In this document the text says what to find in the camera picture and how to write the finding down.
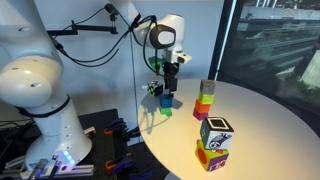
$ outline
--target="block with image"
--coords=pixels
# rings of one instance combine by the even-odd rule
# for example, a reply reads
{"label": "block with image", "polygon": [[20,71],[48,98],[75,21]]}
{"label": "block with image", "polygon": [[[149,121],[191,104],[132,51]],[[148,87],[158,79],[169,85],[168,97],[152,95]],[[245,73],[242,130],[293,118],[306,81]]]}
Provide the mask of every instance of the block with image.
{"label": "block with image", "polygon": [[201,139],[197,140],[196,156],[206,171],[222,168],[229,156],[228,150],[205,149]]}
{"label": "block with image", "polygon": [[234,130],[222,117],[207,117],[202,120],[200,135],[206,149],[229,149]]}
{"label": "block with image", "polygon": [[163,92],[163,84],[158,81],[151,81],[148,84],[148,92],[153,96],[159,96]]}

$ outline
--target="green block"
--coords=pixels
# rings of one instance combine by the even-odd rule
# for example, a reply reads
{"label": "green block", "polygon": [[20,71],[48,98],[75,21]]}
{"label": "green block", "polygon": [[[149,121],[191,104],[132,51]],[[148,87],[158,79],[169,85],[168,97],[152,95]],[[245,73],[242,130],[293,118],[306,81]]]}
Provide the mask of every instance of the green block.
{"label": "green block", "polygon": [[[151,65],[152,69],[156,70],[156,58],[155,58],[155,56],[150,57],[148,60],[149,60],[149,63]],[[162,67],[163,62],[164,62],[163,59],[158,58],[158,65],[159,65],[160,68]]]}
{"label": "green block", "polygon": [[160,107],[160,113],[167,116],[172,116],[171,108],[161,108]]}
{"label": "green block", "polygon": [[202,94],[201,92],[199,92],[198,99],[201,102],[201,104],[212,104],[214,100],[214,94]]}

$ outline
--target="tabletop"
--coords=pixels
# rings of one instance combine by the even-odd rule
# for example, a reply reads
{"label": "tabletop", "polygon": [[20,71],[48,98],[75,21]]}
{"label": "tabletop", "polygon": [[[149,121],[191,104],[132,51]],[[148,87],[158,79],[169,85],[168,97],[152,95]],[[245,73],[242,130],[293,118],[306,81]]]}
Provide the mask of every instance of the tabletop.
{"label": "tabletop", "polygon": [[218,81],[209,116],[225,118],[235,133],[225,166],[205,171],[195,156],[201,122],[192,115],[200,82],[178,82],[172,116],[160,114],[159,97],[148,94],[139,106],[143,140],[169,171],[183,180],[319,179],[320,139],[306,123],[265,96]]}

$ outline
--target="blue block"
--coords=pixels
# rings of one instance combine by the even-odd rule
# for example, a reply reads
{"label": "blue block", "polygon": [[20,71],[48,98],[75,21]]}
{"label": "blue block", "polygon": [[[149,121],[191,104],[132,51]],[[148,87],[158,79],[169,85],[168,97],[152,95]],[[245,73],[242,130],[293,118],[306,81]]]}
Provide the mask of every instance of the blue block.
{"label": "blue block", "polygon": [[162,108],[171,108],[172,107],[172,97],[167,94],[160,95],[160,106]]}

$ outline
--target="glass window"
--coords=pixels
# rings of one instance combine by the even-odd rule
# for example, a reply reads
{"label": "glass window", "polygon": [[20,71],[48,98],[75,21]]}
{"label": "glass window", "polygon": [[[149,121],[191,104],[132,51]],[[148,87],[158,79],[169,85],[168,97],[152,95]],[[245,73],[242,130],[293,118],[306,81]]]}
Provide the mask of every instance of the glass window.
{"label": "glass window", "polygon": [[246,0],[236,8],[218,80],[320,113],[320,1]]}

